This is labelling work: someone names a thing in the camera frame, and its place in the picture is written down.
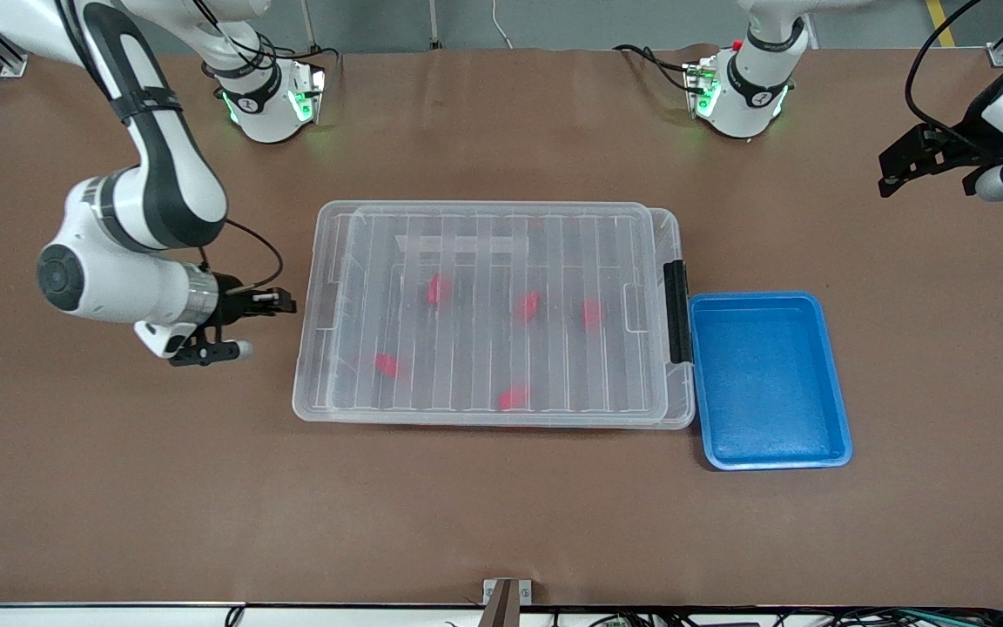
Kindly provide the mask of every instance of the cable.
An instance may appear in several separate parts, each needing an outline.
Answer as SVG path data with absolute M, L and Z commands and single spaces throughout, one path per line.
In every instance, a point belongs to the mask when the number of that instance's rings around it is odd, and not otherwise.
M 95 60 L 91 58 L 91 52 L 87 49 L 87 43 L 83 40 L 83 26 L 80 25 L 79 13 L 76 13 L 75 0 L 56 0 L 56 12 L 60 13 L 60 21 L 64 24 L 64 33 L 68 36 L 72 49 L 80 58 L 84 70 L 91 76 L 92 82 L 99 86 L 104 98 L 110 100 L 110 90 L 107 83 L 102 81 L 99 70 L 95 67 Z
M 307 0 L 300 0 L 300 11 L 304 15 L 304 30 L 307 32 L 307 40 L 311 43 L 310 49 L 317 49 L 320 46 L 315 42 L 315 25 L 312 23 L 312 11 L 307 5 Z
M 206 17 L 208 23 L 211 23 L 212 27 L 215 27 L 215 30 L 219 31 L 220 35 L 223 35 L 223 38 L 228 40 L 228 43 L 231 43 L 231 46 L 235 48 L 235 53 L 238 53 L 240 59 L 242 59 L 243 61 L 247 61 L 247 65 L 254 67 L 255 69 L 270 69 L 272 66 L 274 66 L 274 60 L 278 59 L 284 59 L 284 60 L 307 59 L 310 56 L 322 55 L 322 53 L 324 52 L 334 53 L 335 60 L 337 60 L 337 62 L 339 61 L 339 59 L 341 59 L 341 55 L 338 50 L 335 50 L 335 48 L 323 48 L 322 46 L 319 46 L 318 43 L 312 43 L 312 48 L 308 52 L 298 52 L 292 48 L 287 48 L 284 46 L 274 46 L 274 43 L 270 41 L 270 38 L 268 38 L 268 36 L 264 36 L 262 35 L 261 32 L 258 31 L 255 31 L 255 34 L 258 36 L 259 43 L 262 44 L 262 49 L 256 50 L 255 48 L 247 46 L 245 43 L 239 43 L 239 41 L 236 41 L 233 36 L 228 35 L 227 32 L 224 32 L 223 28 L 220 28 L 220 21 L 218 17 L 216 17 L 215 13 L 212 12 L 211 8 L 208 7 L 206 3 L 204 3 L 204 0 L 192 0 L 192 3 L 196 5 L 196 8 L 199 9 L 201 15 L 204 15 L 204 17 Z M 256 55 L 265 56 L 267 59 L 270 59 L 270 64 L 267 64 L 267 66 L 262 66 L 262 64 L 255 63 L 254 59 L 250 59 L 246 55 L 243 55 L 242 53 L 243 50 L 246 50 L 247 52 L 254 52 Z M 279 55 L 278 53 L 279 51 L 284 51 L 286 53 L 284 53 L 284 55 Z
M 637 52 L 637 54 L 640 55 L 642 59 L 649 61 L 649 63 L 653 63 L 654 66 L 657 66 L 657 69 L 660 70 L 661 74 L 664 74 L 664 78 L 668 79 L 668 82 L 674 84 L 674 86 L 676 86 L 681 91 L 686 91 L 688 92 L 688 94 L 701 94 L 703 92 L 703 90 L 700 89 L 699 87 L 685 86 L 685 84 L 680 83 L 679 80 L 676 80 L 676 78 L 673 78 L 672 75 L 668 74 L 668 70 L 670 69 L 679 71 L 682 74 L 683 68 L 677 66 L 677 64 L 675 63 L 665 61 L 664 59 L 658 59 L 656 53 L 654 53 L 652 51 L 652 48 L 648 46 L 645 46 L 644 48 L 638 48 L 637 46 L 633 46 L 632 43 L 622 43 L 621 46 L 614 46 L 614 50 L 625 51 L 625 52 Z
M 951 16 L 943 20 L 943 23 L 939 24 L 939 27 L 937 27 L 935 31 L 932 31 L 931 36 L 927 37 L 927 40 L 924 41 L 923 46 L 920 46 L 920 52 L 917 53 L 915 60 L 912 61 L 912 68 L 909 69 L 908 71 L 908 79 L 905 80 L 904 82 L 904 102 L 908 104 L 908 109 L 911 109 L 913 114 L 915 114 L 916 117 L 919 117 L 920 119 L 924 120 L 924 122 L 930 123 L 932 124 L 932 126 L 935 126 L 936 128 L 943 130 L 944 132 L 947 132 L 948 135 L 951 135 L 955 139 L 962 141 L 963 143 L 965 143 L 965 145 L 970 146 L 971 148 L 974 149 L 974 151 L 976 151 L 976 153 L 980 155 L 991 155 L 990 151 L 979 146 L 978 143 L 972 142 L 970 139 L 967 139 L 958 130 L 953 129 L 946 123 L 940 122 L 940 120 L 937 120 L 931 115 L 928 115 L 927 112 L 925 112 L 923 109 L 920 108 L 919 104 L 916 104 L 915 98 L 912 97 L 912 88 L 915 86 L 916 74 L 917 72 L 920 71 L 920 64 L 923 63 L 924 56 L 927 56 L 927 52 L 931 50 L 931 47 L 933 46 L 933 44 L 935 44 L 935 40 L 939 39 L 939 35 L 942 35 L 944 30 L 950 28 L 950 25 L 951 23 L 954 23 L 954 20 L 959 19 L 959 17 L 963 16 L 965 12 L 974 8 L 976 4 L 980 3 L 980 1 L 982 0 L 967 0 L 967 3 L 964 3 L 962 7 L 959 7 L 959 10 L 956 10 L 955 12 L 951 13 Z
M 493 28 L 498 29 L 498 34 L 501 39 L 505 39 L 506 46 L 513 50 L 513 41 L 510 41 L 510 36 L 501 30 L 501 24 L 498 24 L 498 0 L 490 0 L 490 17 L 493 17 Z
M 223 620 L 223 627 L 238 627 L 240 620 L 242 620 L 242 615 L 246 614 L 246 606 L 235 606 L 227 612 L 227 618 Z
M 596 622 L 594 622 L 592 624 L 588 624 L 588 627 L 598 627 L 599 624 L 606 624 L 606 623 L 612 622 L 612 620 L 618 620 L 619 618 L 621 618 L 620 614 L 612 614 L 612 615 L 609 615 L 609 616 L 604 616 L 604 617 L 596 620 Z
M 976 627 L 976 623 L 968 622 L 968 620 L 962 620 L 958 618 L 952 618 L 950 616 L 942 616 L 939 614 L 932 614 L 930 611 L 918 611 L 918 610 L 902 610 L 901 614 L 913 616 L 916 618 L 922 618 L 927 620 L 929 623 L 937 624 L 951 624 L 952 627 Z
M 274 254 L 274 257 L 278 259 L 278 269 L 274 270 L 274 273 L 270 274 L 270 277 L 262 279 L 262 281 L 250 283 L 248 286 L 239 286 L 238 288 L 230 289 L 227 291 L 228 296 L 231 296 L 231 294 L 244 293 L 244 291 L 256 290 L 264 285 L 267 285 L 268 283 L 274 282 L 274 279 L 280 277 L 281 273 L 284 273 L 284 269 L 286 269 L 286 261 L 284 261 L 284 258 L 281 257 L 280 251 L 278 251 L 274 245 L 271 245 L 270 240 L 263 238 L 262 235 L 258 235 L 258 232 L 255 232 L 249 227 L 244 227 L 230 218 L 227 219 L 227 224 L 235 227 L 235 229 L 246 232 L 246 234 L 251 235 L 252 238 L 262 242 L 262 245 L 266 246 L 267 249 L 270 249 L 270 253 Z

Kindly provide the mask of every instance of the blue plastic tray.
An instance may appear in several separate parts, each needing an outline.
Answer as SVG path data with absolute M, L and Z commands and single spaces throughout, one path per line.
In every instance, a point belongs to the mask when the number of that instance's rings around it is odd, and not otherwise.
M 707 459 L 721 469 L 841 466 L 847 409 L 815 297 L 699 294 L 689 301 Z

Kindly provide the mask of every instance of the brown table surface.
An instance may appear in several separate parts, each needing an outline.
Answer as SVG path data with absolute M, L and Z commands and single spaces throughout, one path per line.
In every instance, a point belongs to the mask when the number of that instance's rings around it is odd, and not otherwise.
M 1003 206 L 960 174 L 877 195 L 915 123 L 912 51 L 808 52 L 752 142 L 616 52 L 348 56 L 323 128 L 258 145 L 199 59 L 164 60 L 232 215 L 303 302 L 337 199 L 641 202 L 679 217 L 691 286 L 822 302 L 851 464 L 713 472 L 699 429 L 304 423 L 301 316 L 243 321 L 253 360 L 174 369 L 125 326 L 43 302 L 68 189 L 135 163 L 78 68 L 0 86 L 0 600 L 462 602 L 481 579 L 554 604 L 1003 606 Z M 994 76 L 935 51 L 917 88 L 958 119 Z M 228 231 L 213 267 L 258 278 Z

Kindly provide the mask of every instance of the plastic container lid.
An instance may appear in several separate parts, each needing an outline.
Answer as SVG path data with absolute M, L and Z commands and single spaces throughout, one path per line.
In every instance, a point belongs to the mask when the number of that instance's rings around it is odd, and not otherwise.
M 692 372 L 669 362 L 658 270 L 680 257 L 672 215 L 634 203 L 327 204 L 294 409 L 354 423 L 682 427 Z

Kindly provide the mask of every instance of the floor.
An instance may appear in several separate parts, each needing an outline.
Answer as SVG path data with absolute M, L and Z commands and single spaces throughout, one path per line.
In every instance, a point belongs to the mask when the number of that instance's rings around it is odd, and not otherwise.
M 426 0 L 278 0 L 255 28 L 280 46 L 306 48 L 300 1 L 311 8 L 315 35 L 347 53 L 407 52 L 429 48 Z M 699 41 L 725 43 L 744 35 L 745 15 L 733 0 L 494 0 L 498 24 L 515 47 L 606 49 L 636 43 L 674 49 Z M 813 17 L 823 48 L 913 48 L 927 39 L 933 20 L 966 0 L 874 0 L 848 12 Z M 500 48 L 488 0 L 435 0 L 438 36 L 445 48 Z M 1003 3 L 967 12 L 940 44 L 980 46 L 1000 36 Z M 152 23 L 142 30 L 158 53 L 189 49 Z

